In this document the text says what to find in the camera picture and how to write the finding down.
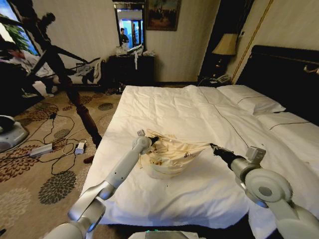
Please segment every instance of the floral rug pattern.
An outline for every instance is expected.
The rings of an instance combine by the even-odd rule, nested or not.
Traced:
[[[103,136],[121,96],[95,92],[80,92],[80,96]],[[6,230],[0,239],[42,238],[68,221],[67,212],[80,196],[90,169],[83,160],[94,155],[96,147],[65,92],[14,118],[29,135],[0,153],[0,230]],[[85,140],[85,152],[75,155],[76,145]],[[52,143],[51,152],[28,156],[48,143]]]

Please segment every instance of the wallpaper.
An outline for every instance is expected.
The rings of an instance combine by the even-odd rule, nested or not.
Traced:
[[[33,0],[39,16],[52,12],[53,44],[86,60],[108,57],[119,45],[111,0]],[[156,53],[156,81],[197,81],[219,0],[181,0],[177,31],[146,31],[147,50]],[[66,67],[75,61],[63,57]]]
[[[237,55],[232,58],[227,69],[227,73],[233,75],[235,81],[240,76],[254,45],[319,50],[319,1],[275,0],[266,12],[247,54],[244,55],[244,60],[239,65],[268,3],[269,0],[255,0],[247,17],[243,27],[245,35],[239,39]]]

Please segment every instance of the beige fabric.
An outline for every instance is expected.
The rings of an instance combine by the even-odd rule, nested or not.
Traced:
[[[149,153],[140,156],[140,163],[150,177],[157,179],[180,174],[199,153],[210,147],[206,142],[187,142],[150,129],[147,129],[146,136],[158,136],[159,140]]]

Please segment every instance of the headboard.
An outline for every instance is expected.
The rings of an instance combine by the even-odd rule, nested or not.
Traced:
[[[319,51],[255,45],[236,84],[264,94],[319,125]]]

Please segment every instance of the extension cord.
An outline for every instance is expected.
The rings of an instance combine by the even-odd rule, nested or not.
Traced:
[[[44,146],[34,148],[31,153],[30,157],[35,158],[37,156],[43,155],[45,153],[51,152],[53,150],[52,143],[46,144]]]

